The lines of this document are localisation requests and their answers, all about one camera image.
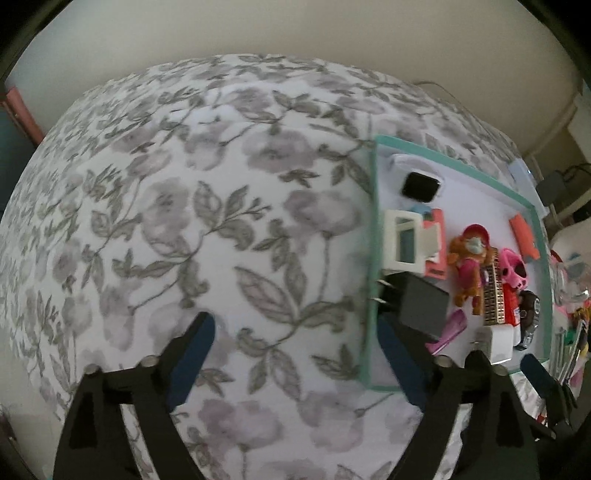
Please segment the pink toy watch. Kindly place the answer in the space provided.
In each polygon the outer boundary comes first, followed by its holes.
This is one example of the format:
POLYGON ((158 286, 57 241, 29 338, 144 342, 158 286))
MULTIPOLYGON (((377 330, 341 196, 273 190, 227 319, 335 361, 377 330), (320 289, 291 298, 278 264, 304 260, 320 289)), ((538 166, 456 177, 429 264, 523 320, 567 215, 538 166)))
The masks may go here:
POLYGON ((524 290, 528 286, 528 274, 520 254, 509 248, 499 252, 499 269, 502 280, 514 290, 524 290))

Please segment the gold rhinestone lighter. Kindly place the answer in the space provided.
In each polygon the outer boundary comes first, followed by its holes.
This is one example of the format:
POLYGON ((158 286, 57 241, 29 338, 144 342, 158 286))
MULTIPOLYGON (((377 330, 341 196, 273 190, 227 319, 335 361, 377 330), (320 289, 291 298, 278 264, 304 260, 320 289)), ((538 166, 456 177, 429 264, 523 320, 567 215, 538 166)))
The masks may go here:
POLYGON ((485 272, 488 281, 483 287, 484 324, 488 326, 503 324, 505 322, 504 295, 497 258, 486 267, 485 272))

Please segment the black power adapter with prongs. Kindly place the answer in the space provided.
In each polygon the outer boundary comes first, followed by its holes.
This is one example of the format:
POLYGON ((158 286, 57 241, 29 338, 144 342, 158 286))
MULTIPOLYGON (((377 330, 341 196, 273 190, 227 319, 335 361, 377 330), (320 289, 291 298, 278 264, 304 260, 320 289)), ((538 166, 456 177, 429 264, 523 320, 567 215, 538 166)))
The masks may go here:
POLYGON ((377 283, 377 317, 416 330, 430 343, 442 337, 450 303, 448 292, 409 272, 384 276, 377 283))

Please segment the teal white box lid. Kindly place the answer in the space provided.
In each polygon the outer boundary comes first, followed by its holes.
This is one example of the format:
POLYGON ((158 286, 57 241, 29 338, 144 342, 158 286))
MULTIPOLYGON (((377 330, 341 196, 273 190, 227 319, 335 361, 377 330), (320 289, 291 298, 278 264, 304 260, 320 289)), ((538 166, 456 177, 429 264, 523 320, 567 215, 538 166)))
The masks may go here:
POLYGON ((549 252, 534 206, 515 189, 426 147, 388 136, 372 154, 372 250, 362 379, 399 387, 378 340, 386 309, 434 354, 482 350, 518 372, 551 353, 549 252))

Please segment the white wall charger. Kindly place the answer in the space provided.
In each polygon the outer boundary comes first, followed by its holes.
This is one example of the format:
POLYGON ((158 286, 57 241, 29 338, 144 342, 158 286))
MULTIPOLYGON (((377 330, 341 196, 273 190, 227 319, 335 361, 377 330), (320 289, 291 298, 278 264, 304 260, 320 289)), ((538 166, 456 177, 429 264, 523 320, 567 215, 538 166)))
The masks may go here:
POLYGON ((510 324, 483 326, 476 330, 474 348, 481 351, 492 365, 512 359, 514 331, 510 324))

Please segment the clear plastic container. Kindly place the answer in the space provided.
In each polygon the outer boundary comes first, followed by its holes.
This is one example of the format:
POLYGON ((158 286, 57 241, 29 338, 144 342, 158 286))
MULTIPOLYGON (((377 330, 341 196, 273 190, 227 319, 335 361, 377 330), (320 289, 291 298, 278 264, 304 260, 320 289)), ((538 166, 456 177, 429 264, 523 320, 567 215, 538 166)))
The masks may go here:
POLYGON ((552 251, 553 290, 561 306, 582 304, 590 299, 590 254, 572 253, 563 260, 552 251))

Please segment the black toy car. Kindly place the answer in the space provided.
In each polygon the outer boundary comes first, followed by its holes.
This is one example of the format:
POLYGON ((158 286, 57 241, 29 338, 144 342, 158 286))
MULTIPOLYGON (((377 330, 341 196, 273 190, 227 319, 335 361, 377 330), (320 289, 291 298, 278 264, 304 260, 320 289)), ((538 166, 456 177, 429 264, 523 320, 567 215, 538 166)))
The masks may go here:
POLYGON ((539 326, 541 302, 539 297, 523 290, 519 294, 520 332, 521 339, 516 345, 518 351, 527 350, 533 342, 535 332, 539 326))

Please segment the floral grey white blanket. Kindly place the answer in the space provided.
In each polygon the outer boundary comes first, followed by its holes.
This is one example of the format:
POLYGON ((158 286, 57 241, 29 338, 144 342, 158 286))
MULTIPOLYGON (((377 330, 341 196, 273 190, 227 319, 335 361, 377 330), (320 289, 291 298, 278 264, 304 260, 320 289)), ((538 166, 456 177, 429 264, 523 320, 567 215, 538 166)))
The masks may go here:
POLYGON ((510 183, 515 144, 383 73, 221 55, 87 91, 1 221, 1 324, 51 413, 87 365, 216 339, 173 415, 209 479, 385 479, 420 414, 359 382, 379 135, 510 183))

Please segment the white router box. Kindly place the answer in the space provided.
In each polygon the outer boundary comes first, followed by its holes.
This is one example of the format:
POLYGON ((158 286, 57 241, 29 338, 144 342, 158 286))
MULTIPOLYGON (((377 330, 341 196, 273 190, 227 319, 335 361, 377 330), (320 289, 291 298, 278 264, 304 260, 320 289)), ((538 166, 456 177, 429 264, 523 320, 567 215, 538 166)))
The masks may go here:
POLYGON ((523 159, 515 159, 508 165, 508 170, 519 189, 525 190, 526 188, 535 188, 537 186, 536 178, 523 159))

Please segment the pink dog toy figure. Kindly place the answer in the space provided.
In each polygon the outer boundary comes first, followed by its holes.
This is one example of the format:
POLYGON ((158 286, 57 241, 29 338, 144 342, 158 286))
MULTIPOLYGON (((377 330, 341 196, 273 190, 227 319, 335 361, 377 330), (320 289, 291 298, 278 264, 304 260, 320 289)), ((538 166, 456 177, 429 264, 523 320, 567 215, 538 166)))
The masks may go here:
POLYGON ((493 257, 489 232, 480 224, 467 226, 461 235, 451 240, 447 264, 456 272, 454 303, 457 307, 463 307, 471 299, 472 314, 483 314, 483 272, 493 262, 493 257))

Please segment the red white small box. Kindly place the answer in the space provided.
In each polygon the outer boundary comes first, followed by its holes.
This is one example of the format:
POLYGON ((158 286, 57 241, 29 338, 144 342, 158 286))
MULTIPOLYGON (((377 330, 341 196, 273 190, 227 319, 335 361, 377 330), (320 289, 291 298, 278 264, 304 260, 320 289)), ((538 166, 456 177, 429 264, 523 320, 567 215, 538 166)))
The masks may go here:
POLYGON ((519 295, 509 284, 503 283, 504 321, 513 327, 520 325, 519 295))

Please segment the pink pole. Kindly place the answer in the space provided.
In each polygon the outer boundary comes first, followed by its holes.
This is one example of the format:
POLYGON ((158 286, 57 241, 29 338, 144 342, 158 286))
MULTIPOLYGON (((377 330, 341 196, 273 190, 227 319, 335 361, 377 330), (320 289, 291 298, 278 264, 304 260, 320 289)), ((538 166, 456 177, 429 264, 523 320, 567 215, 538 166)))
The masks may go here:
POLYGON ((16 87, 12 87, 1 94, 1 105, 7 111, 11 120, 35 146, 38 146, 43 141, 44 134, 26 107, 16 87))

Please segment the purple plastic clip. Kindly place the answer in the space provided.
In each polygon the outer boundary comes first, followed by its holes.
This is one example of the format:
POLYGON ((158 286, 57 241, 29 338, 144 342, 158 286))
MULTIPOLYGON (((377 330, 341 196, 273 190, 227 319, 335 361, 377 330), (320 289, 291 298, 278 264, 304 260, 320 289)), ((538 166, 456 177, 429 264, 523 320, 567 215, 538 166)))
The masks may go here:
POLYGON ((439 354, 445 347, 463 333, 467 329, 467 326, 468 318, 465 312, 462 309, 455 310, 448 317, 440 339, 435 343, 427 343, 427 350, 432 355, 439 354))

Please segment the coral blue plastic case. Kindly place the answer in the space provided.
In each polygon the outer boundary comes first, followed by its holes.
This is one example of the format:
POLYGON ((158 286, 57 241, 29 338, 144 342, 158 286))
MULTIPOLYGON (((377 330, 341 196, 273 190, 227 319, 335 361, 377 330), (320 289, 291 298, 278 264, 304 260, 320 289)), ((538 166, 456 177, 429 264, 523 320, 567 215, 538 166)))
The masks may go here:
POLYGON ((530 225, 521 214, 509 220, 520 254, 524 260, 536 261, 541 255, 536 247, 535 237, 530 225))

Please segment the white plastic frame block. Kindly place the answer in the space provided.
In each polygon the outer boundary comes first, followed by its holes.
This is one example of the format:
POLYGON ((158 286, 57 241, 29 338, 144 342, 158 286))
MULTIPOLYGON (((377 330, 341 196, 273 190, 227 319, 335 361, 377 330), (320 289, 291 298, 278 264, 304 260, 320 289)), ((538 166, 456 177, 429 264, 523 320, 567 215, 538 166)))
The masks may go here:
POLYGON ((424 276, 422 216, 409 211, 384 210, 382 227, 382 269, 424 276))

